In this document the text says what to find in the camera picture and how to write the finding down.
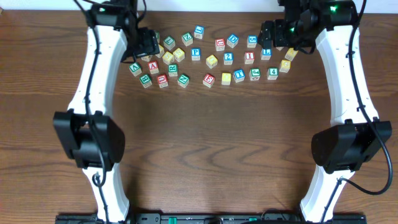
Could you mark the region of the red A block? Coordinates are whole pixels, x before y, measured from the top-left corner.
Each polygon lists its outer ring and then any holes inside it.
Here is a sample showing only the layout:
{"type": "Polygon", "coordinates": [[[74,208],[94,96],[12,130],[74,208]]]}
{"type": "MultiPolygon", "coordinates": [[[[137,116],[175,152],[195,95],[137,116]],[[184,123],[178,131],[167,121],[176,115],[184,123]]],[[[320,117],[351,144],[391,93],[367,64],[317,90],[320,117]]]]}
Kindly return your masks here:
{"type": "Polygon", "coordinates": [[[149,67],[149,72],[150,72],[150,74],[157,74],[157,73],[159,73],[159,65],[158,65],[158,63],[157,63],[157,61],[150,61],[149,63],[148,63],[148,67],[149,67]]]}

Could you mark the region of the blue T block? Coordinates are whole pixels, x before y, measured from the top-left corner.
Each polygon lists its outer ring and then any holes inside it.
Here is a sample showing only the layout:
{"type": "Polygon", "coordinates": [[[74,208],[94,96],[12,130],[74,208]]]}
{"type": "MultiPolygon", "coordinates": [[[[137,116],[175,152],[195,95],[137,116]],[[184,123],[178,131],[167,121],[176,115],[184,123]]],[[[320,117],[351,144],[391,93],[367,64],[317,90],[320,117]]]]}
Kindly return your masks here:
{"type": "Polygon", "coordinates": [[[245,77],[243,69],[238,69],[233,72],[233,79],[236,83],[243,82],[245,77]]]}

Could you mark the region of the yellow block right cluster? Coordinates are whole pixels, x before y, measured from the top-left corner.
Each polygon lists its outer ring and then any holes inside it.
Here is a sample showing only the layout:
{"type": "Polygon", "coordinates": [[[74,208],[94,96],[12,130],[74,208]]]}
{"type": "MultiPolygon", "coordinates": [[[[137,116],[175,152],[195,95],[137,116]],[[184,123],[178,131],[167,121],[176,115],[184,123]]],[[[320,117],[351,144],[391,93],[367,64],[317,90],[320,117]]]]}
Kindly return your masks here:
{"type": "Polygon", "coordinates": [[[179,47],[173,51],[174,59],[181,62],[185,58],[185,52],[179,47]]]}

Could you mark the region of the blue 2 block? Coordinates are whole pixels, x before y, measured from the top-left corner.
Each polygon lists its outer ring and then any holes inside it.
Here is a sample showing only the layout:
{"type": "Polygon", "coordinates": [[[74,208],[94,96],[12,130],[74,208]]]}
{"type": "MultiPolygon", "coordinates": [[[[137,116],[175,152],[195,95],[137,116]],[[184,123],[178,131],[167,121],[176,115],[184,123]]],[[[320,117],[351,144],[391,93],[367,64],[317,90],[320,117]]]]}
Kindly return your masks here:
{"type": "Polygon", "coordinates": [[[225,52],[223,56],[224,64],[225,65],[232,65],[234,56],[232,52],[225,52]]]}

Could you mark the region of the yellow block centre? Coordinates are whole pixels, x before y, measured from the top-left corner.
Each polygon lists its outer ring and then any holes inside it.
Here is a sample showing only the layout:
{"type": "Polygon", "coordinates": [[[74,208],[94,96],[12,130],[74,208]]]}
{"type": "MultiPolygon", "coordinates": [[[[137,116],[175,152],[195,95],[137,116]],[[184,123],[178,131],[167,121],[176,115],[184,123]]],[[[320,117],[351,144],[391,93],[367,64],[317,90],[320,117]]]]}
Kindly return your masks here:
{"type": "Polygon", "coordinates": [[[206,58],[206,65],[212,69],[218,64],[218,59],[214,55],[210,55],[206,58]]]}

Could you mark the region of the green B block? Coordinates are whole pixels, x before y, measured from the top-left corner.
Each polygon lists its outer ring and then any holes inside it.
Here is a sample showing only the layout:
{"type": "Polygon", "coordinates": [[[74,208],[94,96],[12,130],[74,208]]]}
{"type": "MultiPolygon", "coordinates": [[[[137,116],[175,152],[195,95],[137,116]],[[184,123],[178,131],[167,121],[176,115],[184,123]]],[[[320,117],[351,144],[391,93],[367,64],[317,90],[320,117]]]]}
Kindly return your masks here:
{"type": "Polygon", "coordinates": [[[152,85],[152,79],[149,74],[144,74],[141,76],[139,81],[144,88],[148,88],[152,85]]]}

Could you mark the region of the yellow O block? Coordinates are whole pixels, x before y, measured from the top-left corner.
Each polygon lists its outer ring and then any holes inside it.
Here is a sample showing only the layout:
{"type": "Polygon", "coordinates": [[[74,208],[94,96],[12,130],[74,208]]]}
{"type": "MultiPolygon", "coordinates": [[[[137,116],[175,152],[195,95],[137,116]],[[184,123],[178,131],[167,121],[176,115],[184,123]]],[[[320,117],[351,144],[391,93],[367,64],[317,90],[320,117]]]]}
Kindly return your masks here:
{"type": "Polygon", "coordinates": [[[230,73],[222,73],[221,74],[221,84],[222,85],[230,85],[231,79],[232,79],[232,75],[230,73]]]}

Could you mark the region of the green 7 block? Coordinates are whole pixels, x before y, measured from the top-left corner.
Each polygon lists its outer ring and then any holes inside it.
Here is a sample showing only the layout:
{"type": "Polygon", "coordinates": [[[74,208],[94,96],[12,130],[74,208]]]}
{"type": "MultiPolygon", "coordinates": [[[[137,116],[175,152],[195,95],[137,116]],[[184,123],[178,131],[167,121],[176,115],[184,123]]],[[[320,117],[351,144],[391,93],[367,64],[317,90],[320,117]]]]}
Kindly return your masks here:
{"type": "Polygon", "coordinates": [[[171,35],[164,39],[164,47],[167,50],[172,50],[175,47],[175,39],[171,35]]]}

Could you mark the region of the red I block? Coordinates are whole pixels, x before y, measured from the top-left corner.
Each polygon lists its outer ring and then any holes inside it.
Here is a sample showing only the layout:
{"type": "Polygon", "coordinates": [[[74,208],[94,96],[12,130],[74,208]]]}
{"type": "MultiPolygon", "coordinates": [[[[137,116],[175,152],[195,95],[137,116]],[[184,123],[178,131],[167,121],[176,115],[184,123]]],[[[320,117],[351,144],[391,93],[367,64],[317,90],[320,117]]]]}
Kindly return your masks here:
{"type": "Polygon", "coordinates": [[[244,63],[245,64],[253,64],[255,60],[254,52],[245,52],[244,53],[244,63]]]}

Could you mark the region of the red E block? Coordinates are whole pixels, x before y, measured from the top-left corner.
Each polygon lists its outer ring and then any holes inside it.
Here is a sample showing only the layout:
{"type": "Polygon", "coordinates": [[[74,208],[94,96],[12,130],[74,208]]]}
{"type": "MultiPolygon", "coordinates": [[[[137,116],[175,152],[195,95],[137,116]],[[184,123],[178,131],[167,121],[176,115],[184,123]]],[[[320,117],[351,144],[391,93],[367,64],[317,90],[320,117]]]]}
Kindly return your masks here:
{"type": "Polygon", "coordinates": [[[215,77],[209,73],[207,73],[203,78],[203,84],[208,88],[211,88],[215,82],[215,77]]]}

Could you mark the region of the red U block upper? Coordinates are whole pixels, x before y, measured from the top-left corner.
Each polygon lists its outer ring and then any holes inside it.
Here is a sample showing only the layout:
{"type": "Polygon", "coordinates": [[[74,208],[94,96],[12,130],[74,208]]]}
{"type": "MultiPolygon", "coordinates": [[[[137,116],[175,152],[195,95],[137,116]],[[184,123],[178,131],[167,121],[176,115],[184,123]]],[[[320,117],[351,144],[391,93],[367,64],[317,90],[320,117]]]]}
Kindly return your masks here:
{"type": "Polygon", "coordinates": [[[215,40],[215,49],[217,52],[224,51],[226,47],[226,42],[224,39],[216,39],[215,40]]]}

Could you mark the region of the yellow block left cluster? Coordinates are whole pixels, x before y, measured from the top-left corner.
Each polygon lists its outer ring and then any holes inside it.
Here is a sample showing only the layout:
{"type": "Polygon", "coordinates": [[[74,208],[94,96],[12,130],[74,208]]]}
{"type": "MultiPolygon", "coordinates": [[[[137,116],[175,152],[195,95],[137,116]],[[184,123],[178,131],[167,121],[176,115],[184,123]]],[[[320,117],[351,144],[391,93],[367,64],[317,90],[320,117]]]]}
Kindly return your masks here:
{"type": "Polygon", "coordinates": [[[150,62],[151,58],[152,58],[151,55],[147,55],[147,56],[141,57],[141,60],[143,60],[145,62],[150,62]]]}

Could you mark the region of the blue block top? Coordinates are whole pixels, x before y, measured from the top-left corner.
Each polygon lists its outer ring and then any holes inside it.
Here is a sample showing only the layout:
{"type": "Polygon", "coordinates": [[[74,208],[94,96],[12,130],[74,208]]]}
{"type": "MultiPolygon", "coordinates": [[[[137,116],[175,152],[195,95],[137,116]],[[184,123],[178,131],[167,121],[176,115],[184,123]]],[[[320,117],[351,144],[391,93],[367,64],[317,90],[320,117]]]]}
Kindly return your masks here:
{"type": "Polygon", "coordinates": [[[202,39],[204,36],[205,28],[203,26],[195,26],[194,38],[202,39]]]}

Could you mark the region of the green block top left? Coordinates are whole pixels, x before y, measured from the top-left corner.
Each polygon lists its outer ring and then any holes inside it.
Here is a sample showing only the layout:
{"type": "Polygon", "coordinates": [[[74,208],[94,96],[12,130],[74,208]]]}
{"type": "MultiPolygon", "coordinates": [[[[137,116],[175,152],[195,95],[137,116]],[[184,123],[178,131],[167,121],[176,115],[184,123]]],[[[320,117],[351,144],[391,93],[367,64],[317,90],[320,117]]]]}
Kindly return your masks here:
{"type": "Polygon", "coordinates": [[[160,43],[160,34],[158,31],[155,31],[155,37],[156,37],[157,43],[159,44],[160,43]]]}

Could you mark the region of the yellow K block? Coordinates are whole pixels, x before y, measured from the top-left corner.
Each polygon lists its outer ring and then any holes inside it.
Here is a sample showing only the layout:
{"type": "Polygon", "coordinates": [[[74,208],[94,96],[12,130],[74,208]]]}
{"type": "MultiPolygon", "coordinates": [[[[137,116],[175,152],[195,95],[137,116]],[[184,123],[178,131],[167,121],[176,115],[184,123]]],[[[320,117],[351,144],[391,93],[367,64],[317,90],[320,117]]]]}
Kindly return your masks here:
{"type": "Polygon", "coordinates": [[[298,50],[295,50],[294,48],[289,48],[288,51],[285,54],[285,59],[292,61],[295,56],[298,54],[298,50]]]}

